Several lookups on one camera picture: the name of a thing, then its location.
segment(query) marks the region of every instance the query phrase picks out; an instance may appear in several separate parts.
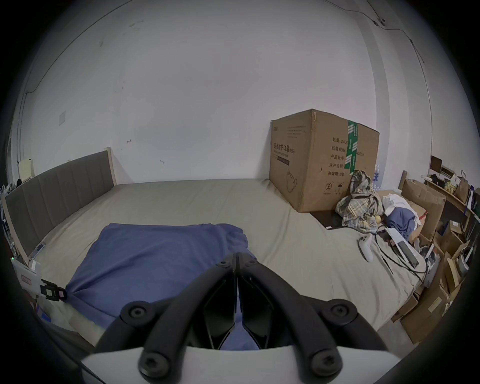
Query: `cardboard box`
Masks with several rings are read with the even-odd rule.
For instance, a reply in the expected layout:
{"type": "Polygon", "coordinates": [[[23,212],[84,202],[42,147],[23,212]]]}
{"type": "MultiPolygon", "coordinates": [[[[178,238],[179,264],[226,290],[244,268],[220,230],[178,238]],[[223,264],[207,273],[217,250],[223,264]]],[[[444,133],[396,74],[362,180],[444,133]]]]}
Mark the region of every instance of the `cardboard box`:
{"type": "MultiPolygon", "coordinates": [[[[395,191],[392,191],[392,190],[387,190],[387,191],[377,191],[377,194],[383,199],[384,196],[388,196],[389,194],[391,193],[394,193],[396,195],[398,195],[398,193],[396,193],[395,191]]],[[[420,222],[421,222],[421,226],[417,227],[416,230],[414,230],[412,233],[410,233],[410,236],[408,237],[408,242],[410,244],[413,244],[413,242],[415,241],[415,239],[420,235],[421,233],[421,230],[423,229],[423,225],[425,224],[425,220],[427,218],[426,216],[426,213],[427,213],[427,210],[421,206],[419,206],[418,204],[415,204],[414,202],[408,200],[407,198],[405,198],[403,196],[403,198],[407,201],[407,203],[412,207],[412,209],[417,213],[419,219],[420,219],[420,222]]]]}
{"type": "Polygon", "coordinates": [[[298,212],[331,211],[351,174],[373,176],[379,133],[314,109],[272,121],[272,183],[298,212]]]}
{"type": "MultiPolygon", "coordinates": [[[[419,236],[421,245],[429,245],[430,241],[423,235],[419,236]]],[[[448,253],[443,253],[440,249],[439,242],[442,240],[440,234],[435,233],[433,237],[434,251],[441,257],[437,273],[433,278],[429,288],[425,288],[422,292],[418,304],[407,313],[401,320],[402,326],[410,337],[412,343],[422,341],[436,327],[442,319],[447,304],[455,299],[460,290],[461,282],[452,290],[449,290],[449,283],[446,281],[445,271],[450,269],[451,263],[455,263],[463,248],[468,246],[468,242],[462,244],[454,256],[450,258],[448,253]]]]}
{"type": "Polygon", "coordinates": [[[392,316],[392,322],[397,321],[398,319],[401,319],[403,316],[405,316],[407,313],[409,313],[412,309],[414,309],[417,304],[419,303],[419,298],[425,289],[425,286],[423,284],[420,284],[417,289],[412,293],[412,295],[409,297],[407,302],[400,307],[400,309],[392,316]]]}
{"type": "Polygon", "coordinates": [[[462,276],[460,276],[460,273],[458,272],[455,260],[452,260],[450,258],[450,255],[447,253],[445,254],[445,257],[446,257],[446,263],[444,265],[445,280],[447,281],[448,292],[453,292],[455,288],[460,285],[460,282],[462,281],[462,276]]]}
{"type": "Polygon", "coordinates": [[[446,197],[416,180],[405,180],[402,196],[427,210],[427,218],[420,233],[429,240],[433,239],[444,211],[446,197]]]}
{"type": "Polygon", "coordinates": [[[403,304],[400,309],[392,316],[392,321],[395,322],[398,319],[402,318],[405,316],[407,313],[409,313],[412,309],[414,309],[417,304],[418,304],[418,299],[415,294],[410,296],[410,298],[407,300],[405,304],[403,304]]]}
{"type": "Polygon", "coordinates": [[[464,243],[465,238],[460,225],[457,222],[450,220],[445,233],[442,236],[442,242],[440,243],[442,251],[453,255],[458,250],[458,247],[464,243]]]}
{"type": "Polygon", "coordinates": [[[432,285],[420,296],[417,306],[401,320],[412,343],[422,341],[442,319],[450,299],[441,273],[436,273],[432,285]]]}

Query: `white cloth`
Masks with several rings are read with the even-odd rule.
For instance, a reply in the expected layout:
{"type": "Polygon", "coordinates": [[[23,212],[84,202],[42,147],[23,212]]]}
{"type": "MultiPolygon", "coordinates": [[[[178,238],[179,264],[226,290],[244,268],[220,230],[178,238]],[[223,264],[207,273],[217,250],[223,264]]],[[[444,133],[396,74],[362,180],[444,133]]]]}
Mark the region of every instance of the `white cloth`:
{"type": "Polygon", "coordinates": [[[382,199],[382,203],[384,205],[384,213],[385,216],[390,216],[395,208],[406,208],[409,211],[413,212],[415,215],[415,229],[416,230],[419,226],[421,226],[421,221],[417,212],[407,203],[407,201],[400,195],[390,193],[388,196],[384,196],[382,199]]]}

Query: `green tape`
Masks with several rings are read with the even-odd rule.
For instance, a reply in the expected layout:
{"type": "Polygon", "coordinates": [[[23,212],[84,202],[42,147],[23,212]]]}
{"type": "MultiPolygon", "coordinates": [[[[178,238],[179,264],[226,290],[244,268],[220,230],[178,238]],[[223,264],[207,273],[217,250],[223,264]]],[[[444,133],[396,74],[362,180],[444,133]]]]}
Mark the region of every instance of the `green tape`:
{"type": "Polygon", "coordinates": [[[350,175],[355,170],[355,163],[357,162],[358,132],[358,124],[348,120],[348,146],[345,169],[350,170],[350,175]]]}

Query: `screw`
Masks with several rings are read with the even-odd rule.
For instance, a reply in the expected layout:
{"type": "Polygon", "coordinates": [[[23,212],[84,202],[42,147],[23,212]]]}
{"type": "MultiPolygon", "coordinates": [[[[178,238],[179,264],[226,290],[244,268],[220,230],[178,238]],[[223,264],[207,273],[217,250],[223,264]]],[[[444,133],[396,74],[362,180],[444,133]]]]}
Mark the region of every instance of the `screw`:
{"type": "Polygon", "coordinates": [[[137,319],[139,317],[142,317],[145,314],[145,308],[142,307],[133,307],[130,310],[130,316],[133,317],[134,319],[137,319]]]}
{"type": "Polygon", "coordinates": [[[348,315],[348,308],[346,305],[343,304],[335,305],[332,308],[332,313],[337,315],[338,317],[345,317],[348,315]]]}
{"type": "Polygon", "coordinates": [[[222,260],[221,262],[217,263],[217,265],[222,268],[228,268],[230,267],[230,262],[222,260]]]}
{"type": "Polygon", "coordinates": [[[138,362],[138,370],[151,378],[165,377],[169,369],[168,360],[157,352],[143,353],[138,362]]]}
{"type": "Polygon", "coordinates": [[[312,357],[310,367],[317,376],[330,376],[342,368],[342,360],[333,349],[324,349],[312,357]]]}

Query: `gray upholstered headboard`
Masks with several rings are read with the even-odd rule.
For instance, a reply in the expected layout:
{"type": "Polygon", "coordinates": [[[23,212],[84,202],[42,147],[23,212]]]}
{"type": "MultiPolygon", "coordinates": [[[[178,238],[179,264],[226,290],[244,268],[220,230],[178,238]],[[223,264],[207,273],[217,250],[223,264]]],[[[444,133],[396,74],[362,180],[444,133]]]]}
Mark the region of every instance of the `gray upholstered headboard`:
{"type": "Polygon", "coordinates": [[[13,240],[24,260],[53,228],[114,183],[106,148],[49,169],[2,197],[13,240]]]}

